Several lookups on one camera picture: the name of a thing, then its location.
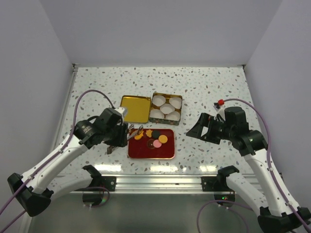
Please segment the steel serving tongs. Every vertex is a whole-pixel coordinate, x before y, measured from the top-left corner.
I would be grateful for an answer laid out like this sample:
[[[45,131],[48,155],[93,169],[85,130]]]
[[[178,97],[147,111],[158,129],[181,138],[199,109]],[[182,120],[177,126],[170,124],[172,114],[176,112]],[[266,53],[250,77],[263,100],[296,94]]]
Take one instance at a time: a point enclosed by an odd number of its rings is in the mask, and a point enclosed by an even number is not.
[[[127,143],[130,139],[134,138],[135,136],[139,135],[141,132],[143,132],[143,125],[140,125],[137,129],[134,128],[134,124],[130,124],[128,126],[128,129],[126,130],[125,135],[125,145],[127,146]],[[107,148],[107,154],[110,155],[112,152],[114,152],[119,146],[112,146],[109,145]]]

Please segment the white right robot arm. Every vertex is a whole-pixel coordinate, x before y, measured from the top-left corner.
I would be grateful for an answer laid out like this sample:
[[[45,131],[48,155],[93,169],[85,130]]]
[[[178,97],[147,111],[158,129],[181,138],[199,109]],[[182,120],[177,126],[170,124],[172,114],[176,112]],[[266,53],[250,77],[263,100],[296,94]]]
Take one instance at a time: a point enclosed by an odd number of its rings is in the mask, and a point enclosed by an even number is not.
[[[248,182],[235,166],[218,170],[215,185],[232,190],[248,204],[265,233],[287,233],[310,224],[311,212],[292,197],[278,173],[272,158],[267,157],[268,143],[263,134],[251,130],[241,107],[216,105],[217,115],[202,113],[187,136],[220,144],[230,141],[249,164],[261,190]]]

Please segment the tan round biscuit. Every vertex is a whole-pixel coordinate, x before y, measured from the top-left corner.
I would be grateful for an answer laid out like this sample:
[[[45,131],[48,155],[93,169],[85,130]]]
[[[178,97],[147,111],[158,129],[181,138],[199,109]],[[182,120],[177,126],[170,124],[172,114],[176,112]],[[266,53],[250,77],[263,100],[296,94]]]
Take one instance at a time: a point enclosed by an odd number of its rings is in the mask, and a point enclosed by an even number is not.
[[[160,135],[159,138],[158,138],[158,140],[159,140],[159,142],[160,142],[161,144],[165,144],[165,143],[168,142],[168,138],[167,138],[166,135]]]

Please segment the black sandwich cookie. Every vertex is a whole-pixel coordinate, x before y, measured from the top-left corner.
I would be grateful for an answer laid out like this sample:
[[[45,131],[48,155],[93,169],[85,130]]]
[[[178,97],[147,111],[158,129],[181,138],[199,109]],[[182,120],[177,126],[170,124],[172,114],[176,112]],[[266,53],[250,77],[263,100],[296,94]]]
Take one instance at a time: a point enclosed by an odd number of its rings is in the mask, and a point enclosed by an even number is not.
[[[152,131],[152,138],[157,140],[160,137],[160,131],[154,130]]]

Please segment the orange leaf cookie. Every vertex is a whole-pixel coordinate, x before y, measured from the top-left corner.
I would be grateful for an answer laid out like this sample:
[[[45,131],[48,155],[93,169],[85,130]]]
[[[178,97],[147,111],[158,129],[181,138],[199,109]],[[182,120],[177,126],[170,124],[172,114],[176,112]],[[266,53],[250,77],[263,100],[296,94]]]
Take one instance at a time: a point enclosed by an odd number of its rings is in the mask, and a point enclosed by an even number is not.
[[[151,138],[152,137],[152,130],[147,130],[146,132],[145,132],[145,134],[146,134],[146,136],[148,136],[149,138]]]

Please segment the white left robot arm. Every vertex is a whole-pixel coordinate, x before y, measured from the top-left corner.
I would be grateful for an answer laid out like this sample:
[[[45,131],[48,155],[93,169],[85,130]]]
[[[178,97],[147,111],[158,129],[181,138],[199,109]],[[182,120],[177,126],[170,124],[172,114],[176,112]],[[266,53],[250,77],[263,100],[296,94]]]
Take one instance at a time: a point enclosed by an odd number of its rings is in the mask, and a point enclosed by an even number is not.
[[[8,177],[14,198],[29,216],[47,209],[56,193],[49,184],[74,159],[100,143],[127,146],[128,125],[123,121],[126,114],[125,107],[106,108],[94,122],[89,119],[77,122],[73,132],[40,163],[23,174]]]

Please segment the green tin lid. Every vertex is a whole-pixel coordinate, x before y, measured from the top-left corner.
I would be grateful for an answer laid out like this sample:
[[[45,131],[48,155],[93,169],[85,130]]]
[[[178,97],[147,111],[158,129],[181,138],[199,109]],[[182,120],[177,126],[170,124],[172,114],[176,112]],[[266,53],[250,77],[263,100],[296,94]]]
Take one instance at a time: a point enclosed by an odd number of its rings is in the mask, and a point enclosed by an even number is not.
[[[125,122],[147,123],[149,121],[151,98],[144,96],[124,95],[121,99],[121,107],[127,109]]]

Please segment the orange fish cookie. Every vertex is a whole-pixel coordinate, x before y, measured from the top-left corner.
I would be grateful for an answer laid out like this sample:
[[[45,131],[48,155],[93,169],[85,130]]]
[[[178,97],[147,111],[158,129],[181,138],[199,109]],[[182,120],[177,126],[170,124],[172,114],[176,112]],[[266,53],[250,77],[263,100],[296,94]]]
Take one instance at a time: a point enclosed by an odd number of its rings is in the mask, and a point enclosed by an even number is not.
[[[140,139],[143,138],[143,135],[144,135],[144,132],[141,131],[139,134],[137,134],[137,135],[134,137],[134,139],[135,139],[135,140],[140,140]]]

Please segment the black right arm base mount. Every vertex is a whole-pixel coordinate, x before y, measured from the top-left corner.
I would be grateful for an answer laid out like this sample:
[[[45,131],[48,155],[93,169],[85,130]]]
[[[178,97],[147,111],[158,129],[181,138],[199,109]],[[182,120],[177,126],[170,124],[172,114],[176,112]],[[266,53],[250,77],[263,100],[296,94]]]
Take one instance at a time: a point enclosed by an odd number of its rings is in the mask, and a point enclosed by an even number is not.
[[[203,192],[225,192],[232,191],[227,184],[226,178],[240,171],[235,166],[227,166],[219,169],[216,176],[202,176],[201,187]]]

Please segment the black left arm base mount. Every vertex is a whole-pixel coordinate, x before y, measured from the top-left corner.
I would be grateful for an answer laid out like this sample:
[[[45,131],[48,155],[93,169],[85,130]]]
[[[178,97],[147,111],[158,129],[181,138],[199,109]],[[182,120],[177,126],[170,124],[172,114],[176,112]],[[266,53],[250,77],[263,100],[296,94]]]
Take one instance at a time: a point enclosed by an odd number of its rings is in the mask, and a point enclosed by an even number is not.
[[[110,192],[114,192],[117,184],[116,176],[102,175],[94,166],[87,165],[83,167],[87,171],[92,180],[88,187],[104,187]]]

